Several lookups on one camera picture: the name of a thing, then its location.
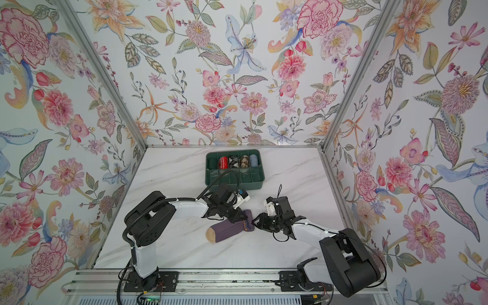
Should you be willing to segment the purple sock with beige toe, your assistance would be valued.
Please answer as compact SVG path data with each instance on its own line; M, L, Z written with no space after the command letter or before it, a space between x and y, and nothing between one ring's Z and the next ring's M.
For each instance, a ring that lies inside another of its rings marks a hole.
M206 238L210 243L219 243L221 241L227 240L241 232L252 232L255 227L252 225L252 212L251 210L244 210L247 219L244 221L238 221L236 223L231 223L228 220L219 222L208 228L206 231Z

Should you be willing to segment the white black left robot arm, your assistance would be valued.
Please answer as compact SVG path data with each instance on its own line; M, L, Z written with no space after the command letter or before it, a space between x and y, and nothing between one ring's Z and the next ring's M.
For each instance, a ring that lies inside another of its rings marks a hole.
M150 193L124 218L122 239L130 246L134 271L143 280L158 271L155 243L172 219L219 216L234 224L248 219L240 206L249 199L245 190L226 184L215 191L206 188L196 198L167 198L160 191Z

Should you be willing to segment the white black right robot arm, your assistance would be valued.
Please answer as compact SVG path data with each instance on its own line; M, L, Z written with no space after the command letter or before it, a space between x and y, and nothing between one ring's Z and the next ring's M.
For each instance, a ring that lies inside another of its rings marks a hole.
M299 263L292 279L281 281L286 286L312 291L316 285L331 285L342 296L351 297L383 283L373 251L367 250L355 231L332 230L297 216L285 196L269 197L264 206L267 211L252 220L255 228L274 235L282 233L288 240L307 243L322 252L322 259L313 257Z

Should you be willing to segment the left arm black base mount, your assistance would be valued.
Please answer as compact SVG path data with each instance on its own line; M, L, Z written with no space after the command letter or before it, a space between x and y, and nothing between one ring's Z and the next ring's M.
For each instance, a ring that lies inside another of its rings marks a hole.
M179 279L178 271L158 271L141 278L135 271L128 275L123 292L175 292Z

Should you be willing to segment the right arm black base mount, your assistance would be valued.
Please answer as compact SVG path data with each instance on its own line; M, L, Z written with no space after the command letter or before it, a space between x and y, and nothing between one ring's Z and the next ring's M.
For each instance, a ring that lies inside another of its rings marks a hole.
M278 280L274 284L279 286L282 292L312 292L323 294L333 291L331 284L310 282L298 270L280 271L278 273Z

